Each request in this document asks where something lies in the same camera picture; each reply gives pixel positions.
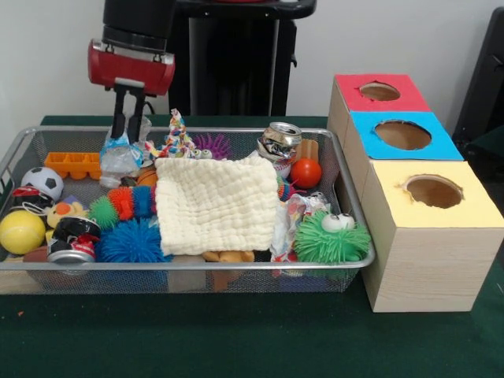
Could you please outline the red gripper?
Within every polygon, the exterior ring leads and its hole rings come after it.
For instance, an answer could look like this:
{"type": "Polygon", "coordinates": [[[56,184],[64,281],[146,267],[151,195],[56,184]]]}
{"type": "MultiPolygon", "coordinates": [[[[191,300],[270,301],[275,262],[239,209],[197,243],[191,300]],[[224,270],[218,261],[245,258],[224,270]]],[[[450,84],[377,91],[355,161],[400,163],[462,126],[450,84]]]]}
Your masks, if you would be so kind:
{"type": "Polygon", "coordinates": [[[103,87],[113,88],[116,99],[113,112],[111,138],[120,138],[124,133],[124,97],[126,84],[143,86],[143,90],[130,90],[135,97],[135,108],[128,121],[128,139],[130,143],[139,141],[139,133],[145,106],[145,94],[164,96],[172,83],[176,64],[173,54],[133,57],[134,50],[128,55],[117,54],[112,46],[100,39],[92,39],[87,49],[87,71],[89,80],[103,87]]]}

